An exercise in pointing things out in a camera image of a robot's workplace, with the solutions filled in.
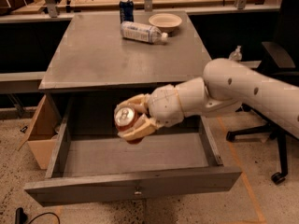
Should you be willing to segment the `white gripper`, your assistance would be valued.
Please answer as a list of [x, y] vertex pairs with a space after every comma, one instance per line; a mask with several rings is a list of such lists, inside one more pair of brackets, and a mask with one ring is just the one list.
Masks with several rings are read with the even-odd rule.
[[127, 142], [143, 139], [163, 126], [171, 127], [184, 120], [178, 92], [172, 85], [160, 87], [151, 95], [147, 93], [133, 96], [117, 104], [114, 112], [125, 106], [143, 114], [131, 128], [118, 132], [118, 136]]

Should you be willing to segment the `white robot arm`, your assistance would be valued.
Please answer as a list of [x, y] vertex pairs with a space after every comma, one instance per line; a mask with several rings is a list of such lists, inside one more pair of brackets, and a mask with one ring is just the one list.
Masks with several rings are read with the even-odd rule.
[[136, 122], [119, 127], [120, 138], [135, 141], [189, 116], [217, 116], [243, 104], [299, 137], [299, 88], [223, 58], [207, 63], [200, 77], [162, 86], [118, 104], [114, 117], [123, 118], [121, 111], [127, 107], [140, 115]]

